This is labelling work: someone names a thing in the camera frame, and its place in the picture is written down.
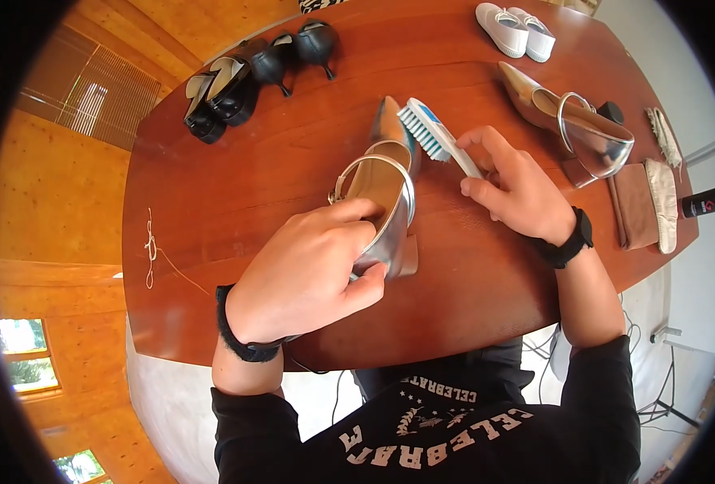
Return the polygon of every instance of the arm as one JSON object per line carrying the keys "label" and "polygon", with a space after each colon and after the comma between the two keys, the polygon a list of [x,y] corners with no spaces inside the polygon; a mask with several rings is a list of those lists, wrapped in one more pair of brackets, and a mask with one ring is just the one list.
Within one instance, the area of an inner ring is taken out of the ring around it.
{"label": "arm", "polygon": [[[351,199],[290,218],[229,292],[221,333],[230,330],[244,344],[273,342],[315,331],[381,299],[384,264],[350,282],[354,261],[376,234],[361,219],[380,210],[370,200]],[[283,400],[282,370],[281,349],[272,361],[248,363],[218,337],[212,398],[219,482],[277,481],[282,462],[295,459],[298,415]]]}
{"label": "arm", "polygon": [[[463,195],[520,234],[564,244],[575,228],[575,213],[535,160],[490,126],[469,131],[458,146],[473,143],[491,155],[490,173],[487,180],[463,179]],[[574,347],[599,346],[624,334],[618,295],[594,248],[584,247],[565,269],[557,269],[556,282],[564,334]]]}
{"label": "arm", "polygon": [[[491,219],[529,237],[561,246],[575,214],[546,173],[524,151],[514,150],[487,126],[463,135],[458,146],[481,142],[491,154],[483,179],[460,187],[489,209]],[[561,406],[586,422],[593,482],[629,482],[640,467],[640,421],[635,412],[629,339],[613,283],[594,248],[584,247],[556,270],[564,333],[574,346]]]}
{"label": "arm", "polygon": [[[354,261],[376,234],[362,218],[380,210],[370,200],[351,199],[290,218],[228,294],[226,318],[236,339],[263,343],[313,332],[381,299],[384,264],[349,280]],[[218,337],[212,376],[224,394],[283,396],[282,368],[281,349],[270,362],[248,363]]]}

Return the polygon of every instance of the white brush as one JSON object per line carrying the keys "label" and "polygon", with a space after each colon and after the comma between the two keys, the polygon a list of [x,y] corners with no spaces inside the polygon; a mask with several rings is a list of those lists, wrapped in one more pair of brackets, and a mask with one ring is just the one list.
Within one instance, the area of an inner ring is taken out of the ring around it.
{"label": "white brush", "polygon": [[449,130],[441,124],[435,114],[419,99],[410,98],[406,106],[398,111],[398,117],[403,125],[420,142],[430,160],[449,162],[452,156],[460,168],[469,177],[484,179],[479,169],[468,154],[457,148],[456,140]]}

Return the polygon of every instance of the right hand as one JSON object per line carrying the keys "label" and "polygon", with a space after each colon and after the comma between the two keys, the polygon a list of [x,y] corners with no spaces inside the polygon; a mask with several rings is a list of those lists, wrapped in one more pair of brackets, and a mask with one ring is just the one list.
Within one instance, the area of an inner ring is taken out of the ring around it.
{"label": "right hand", "polygon": [[491,126],[466,132],[457,146],[464,149],[479,142],[495,166],[487,179],[463,179],[462,195],[488,208],[493,221],[502,221],[525,236],[563,245],[575,229],[576,218],[554,182],[529,153],[515,150]]}

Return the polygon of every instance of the wrist strap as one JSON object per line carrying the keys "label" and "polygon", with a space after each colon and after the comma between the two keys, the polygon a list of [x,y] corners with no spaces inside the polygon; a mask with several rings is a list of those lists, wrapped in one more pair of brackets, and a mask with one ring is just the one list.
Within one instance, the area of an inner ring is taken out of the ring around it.
{"label": "wrist strap", "polygon": [[562,246],[549,244],[542,238],[527,237],[529,243],[535,247],[540,257],[555,269],[564,269],[567,263],[581,251],[584,246],[593,247],[592,225],[586,212],[581,208],[572,207],[575,212],[575,228],[573,233]]}
{"label": "wrist strap", "polygon": [[217,286],[215,290],[215,299],[217,300],[217,327],[218,331],[220,331],[220,335],[226,342],[228,349],[236,353],[236,356],[243,361],[250,363],[266,363],[272,361],[277,353],[279,353],[279,347],[282,346],[285,341],[289,340],[283,338],[267,344],[240,343],[234,336],[234,333],[231,332],[231,326],[228,324],[228,319],[226,318],[226,298],[233,287],[233,284],[230,286]]}

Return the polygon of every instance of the black high heel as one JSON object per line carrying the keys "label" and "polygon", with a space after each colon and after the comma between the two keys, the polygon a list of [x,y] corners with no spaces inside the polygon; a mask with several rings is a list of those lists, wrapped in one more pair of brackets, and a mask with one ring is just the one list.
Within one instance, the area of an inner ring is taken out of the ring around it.
{"label": "black high heel", "polygon": [[255,111],[260,86],[250,75],[250,63],[236,54],[220,57],[209,67],[215,79],[205,100],[228,126],[247,121]]}
{"label": "black high heel", "polygon": [[199,140],[211,145],[226,131],[226,125],[215,118],[212,109],[204,102],[209,86],[215,80],[211,72],[200,73],[188,79],[186,97],[191,100],[182,122]]}
{"label": "black high heel", "polygon": [[295,59],[292,34],[283,31],[269,44],[263,39],[255,40],[246,44],[239,55],[250,63],[256,81],[279,86],[286,98],[293,94],[283,83],[285,72]]}
{"label": "black high heel", "polygon": [[331,25],[317,19],[307,19],[295,37],[295,49],[302,61],[325,69],[329,81],[335,73],[328,67],[333,48],[339,44],[339,34]]}

